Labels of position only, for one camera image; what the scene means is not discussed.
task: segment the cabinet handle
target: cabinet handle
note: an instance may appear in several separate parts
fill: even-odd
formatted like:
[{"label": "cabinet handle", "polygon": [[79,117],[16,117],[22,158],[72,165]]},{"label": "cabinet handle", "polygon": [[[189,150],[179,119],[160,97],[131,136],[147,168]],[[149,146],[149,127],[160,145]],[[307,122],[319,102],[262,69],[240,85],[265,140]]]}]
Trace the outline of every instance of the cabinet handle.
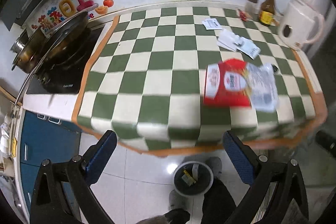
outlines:
[{"label": "cabinet handle", "polygon": [[36,116],[41,120],[46,120],[46,116],[42,114],[36,114]]},{"label": "cabinet handle", "polygon": [[25,160],[28,160],[28,145],[25,143]]},{"label": "cabinet handle", "polygon": [[48,121],[52,122],[52,123],[55,123],[55,124],[61,124],[61,119],[56,119],[56,118],[53,118],[53,119],[55,119],[57,122],[53,121],[53,120],[50,120],[50,117],[48,118]]},{"label": "cabinet handle", "polygon": [[27,194],[28,194],[29,203],[31,204],[32,203],[32,197],[31,197],[29,192],[27,192]]}]

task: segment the checkered tablecloth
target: checkered tablecloth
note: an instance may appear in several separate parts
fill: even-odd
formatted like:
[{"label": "checkered tablecloth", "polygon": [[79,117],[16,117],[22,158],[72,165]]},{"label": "checkered tablecloth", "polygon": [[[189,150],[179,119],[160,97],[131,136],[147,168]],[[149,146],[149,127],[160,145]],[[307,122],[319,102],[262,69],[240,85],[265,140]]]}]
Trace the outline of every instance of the checkered tablecloth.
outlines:
[{"label": "checkered tablecloth", "polygon": [[[252,60],[216,44],[220,30],[206,30],[217,18],[261,49]],[[274,113],[251,108],[203,105],[208,64],[237,58],[254,65],[276,65],[279,105]],[[234,10],[177,7],[120,16],[92,66],[77,122],[95,132],[114,130],[120,141],[139,150],[218,143],[232,129],[242,140],[294,136],[315,110],[303,73],[275,26],[243,22]]]}]

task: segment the white kettle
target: white kettle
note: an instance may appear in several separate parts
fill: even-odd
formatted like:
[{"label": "white kettle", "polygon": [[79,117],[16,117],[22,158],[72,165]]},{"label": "white kettle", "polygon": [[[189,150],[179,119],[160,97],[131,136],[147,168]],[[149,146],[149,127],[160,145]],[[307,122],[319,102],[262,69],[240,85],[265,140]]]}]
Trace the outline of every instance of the white kettle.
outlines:
[{"label": "white kettle", "polygon": [[278,27],[280,39],[299,50],[303,44],[316,42],[324,29],[324,17],[304,0],[291,0]]}]

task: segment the gray shoe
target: gray shoe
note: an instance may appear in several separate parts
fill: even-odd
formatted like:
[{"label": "gray shoe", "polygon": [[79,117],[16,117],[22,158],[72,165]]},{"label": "gray shoe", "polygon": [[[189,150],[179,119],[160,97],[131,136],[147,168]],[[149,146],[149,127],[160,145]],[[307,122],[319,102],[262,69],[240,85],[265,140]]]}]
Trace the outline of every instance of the gray shoe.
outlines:
[{"label": "gray shoe", "polygon": [[187,208],[187,198],[179,195],[175,190],[169,193],[169,210]]},{"label": "gray shoe", "polygon": [[222,174],[222,160],[219,157],[210,157],[205,164],[212,170],[214,178],[219,178]]}]

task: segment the bolt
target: bolt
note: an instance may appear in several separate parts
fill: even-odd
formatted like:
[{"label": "bolt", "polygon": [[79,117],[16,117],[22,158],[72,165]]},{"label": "bolt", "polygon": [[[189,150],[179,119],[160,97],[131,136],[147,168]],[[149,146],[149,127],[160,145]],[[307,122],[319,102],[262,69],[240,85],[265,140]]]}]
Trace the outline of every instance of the bolt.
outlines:
[{"label": "bolt", "polygon": [[80,156],[80,155],[76,155],[76,156],[73,156],[73,157],[72,157],[72,161],[74,161],[74,162],[78,162],[78,161],[81,160],[81,158],[82,158],[82,156]]},{"label": "bolt", "polygon": [[46,159],[42,161],[43,166],[47,166],[50,163],[50,160]]},{"label": "bolt", "polygon": [[262,161],[262,162],[266,162],[268,160],[268,158],[265,155],[260,155],[259,160]]},{"label": "bolt", "polygon": [[291,164],[292,164],[293,166],[297,166],[297,160],[291,159]]}]

